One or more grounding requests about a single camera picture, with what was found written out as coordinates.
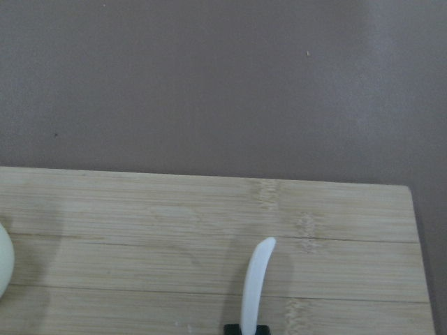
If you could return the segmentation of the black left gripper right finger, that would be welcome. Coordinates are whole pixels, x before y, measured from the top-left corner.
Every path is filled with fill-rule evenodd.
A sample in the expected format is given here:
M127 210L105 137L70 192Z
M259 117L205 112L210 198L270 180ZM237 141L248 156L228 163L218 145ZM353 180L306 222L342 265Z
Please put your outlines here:
M257 325L255 335L271 335L268 325Z

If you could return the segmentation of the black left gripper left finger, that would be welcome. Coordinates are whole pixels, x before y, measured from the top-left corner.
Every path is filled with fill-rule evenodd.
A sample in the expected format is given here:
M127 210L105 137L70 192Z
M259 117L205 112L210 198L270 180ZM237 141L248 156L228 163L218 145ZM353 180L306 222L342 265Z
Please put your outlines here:
M223 335L242 335L239 324L227 324L223 326Z

